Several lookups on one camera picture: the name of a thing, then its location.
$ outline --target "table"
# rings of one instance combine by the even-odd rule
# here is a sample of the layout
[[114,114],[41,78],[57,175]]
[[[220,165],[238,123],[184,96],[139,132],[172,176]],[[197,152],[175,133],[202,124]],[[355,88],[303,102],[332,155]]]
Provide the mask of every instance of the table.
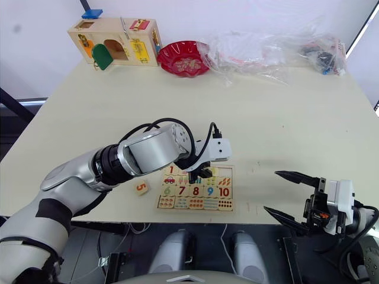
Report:
[[214,121],[230,139],[233,156],[224,164],[235,166],[235,213],[155,209],[162,176],[155,172],[146,176],[152,189],[145,195],[137,196],[134,182],[127,182],[75,220],[275,224],[263,205],[301,218],[313,189],[281,179],[275,170],[352,179],[356,199],[379,206],[379,120],[349,75],[292,68],[288,85],[236,76],[226,87],[210,72],[189,79],[159,67],[111,66],[102,72],[82,62],[1,162],[0,214],[27,205],[57,165],[162,117],[182,120],[195,139],[204,138]]

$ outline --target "number 10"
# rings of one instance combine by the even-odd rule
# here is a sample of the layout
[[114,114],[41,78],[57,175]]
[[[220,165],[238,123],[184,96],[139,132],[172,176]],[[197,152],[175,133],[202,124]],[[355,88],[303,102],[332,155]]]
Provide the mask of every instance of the number 10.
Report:
[[229,188],[220,188],[220,196],[229,196]]

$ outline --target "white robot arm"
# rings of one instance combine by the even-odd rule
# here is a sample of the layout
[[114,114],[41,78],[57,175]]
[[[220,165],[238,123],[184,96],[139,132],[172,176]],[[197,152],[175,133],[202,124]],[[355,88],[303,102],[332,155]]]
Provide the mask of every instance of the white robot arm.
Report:
[[[164,121],[174,123],[159,128]],[[143,127],[147,132],[130,137]],[[71,218],[87,214],[120,183],[172,162],[189,172],[193,183],[198,175],[211,176],[210,161],[227,160],[231,155],[228,139],[221,137],[214,123],[207,139],[195,142],[183,122],[166,118],[135,128],[118,144],[58,166],[42,181],[34,200],[0,227],[0,284],[53,283],[63,261],[60,256]]]

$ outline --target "wooden puzzle board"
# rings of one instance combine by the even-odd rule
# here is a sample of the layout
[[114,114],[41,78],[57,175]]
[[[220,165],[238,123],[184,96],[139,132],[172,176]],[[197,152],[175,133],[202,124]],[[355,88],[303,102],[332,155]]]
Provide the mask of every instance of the wooden puzzle board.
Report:
[[156,207],[181,211],[233,212],[233,168],[212,165],[212,177],[190,184],[188,173],[170,164],[160,180]]

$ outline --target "plastic bag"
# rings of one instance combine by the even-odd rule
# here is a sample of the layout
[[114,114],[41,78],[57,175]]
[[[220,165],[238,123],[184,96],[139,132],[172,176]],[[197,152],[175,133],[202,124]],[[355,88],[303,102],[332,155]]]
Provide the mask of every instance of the plastic bag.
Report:
[[206,66],[232,84],[234,73],[259,75],[287,83],[289,66],[304,66],[307,59],[322,74],[343,75],[344,45],[331,35],[266,35],[230,31],[198,43]]
[[276,37],[230,31],[198,44],[205,65],[232,83],[234,72],[261,75],[285,82],[285,56]]
[[345,45],[331,35],[313,38],[300,47],[299,54],[324,75],[346,73]]

